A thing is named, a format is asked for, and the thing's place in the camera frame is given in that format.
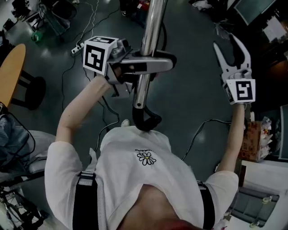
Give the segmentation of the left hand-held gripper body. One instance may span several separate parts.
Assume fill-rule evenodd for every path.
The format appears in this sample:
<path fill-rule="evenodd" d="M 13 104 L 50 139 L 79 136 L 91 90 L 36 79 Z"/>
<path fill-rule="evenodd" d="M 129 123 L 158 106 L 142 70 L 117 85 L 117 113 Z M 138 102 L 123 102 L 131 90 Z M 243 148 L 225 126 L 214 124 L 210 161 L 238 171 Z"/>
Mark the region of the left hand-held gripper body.
<path fill-rule="evenodd" d="M 119 81 L 117 67 L 131 51 L 126 39 L 94 36 L 84 42 L 83 67 L 106 78 L 114 89 L 112 97 L 128 98 L 132 83 Z"/>

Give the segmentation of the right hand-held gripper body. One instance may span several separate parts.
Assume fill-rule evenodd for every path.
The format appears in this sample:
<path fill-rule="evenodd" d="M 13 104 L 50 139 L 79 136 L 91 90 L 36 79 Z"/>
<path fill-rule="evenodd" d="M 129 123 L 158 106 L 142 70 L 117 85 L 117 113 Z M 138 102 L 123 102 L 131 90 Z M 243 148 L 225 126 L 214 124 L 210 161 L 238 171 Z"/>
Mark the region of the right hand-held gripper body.
<path fill-rule="evenodd" d="M 221 77 L 222 87 L 231 105 L 255 102 L 256 81 L 250 68 L 224 72 Z"/>

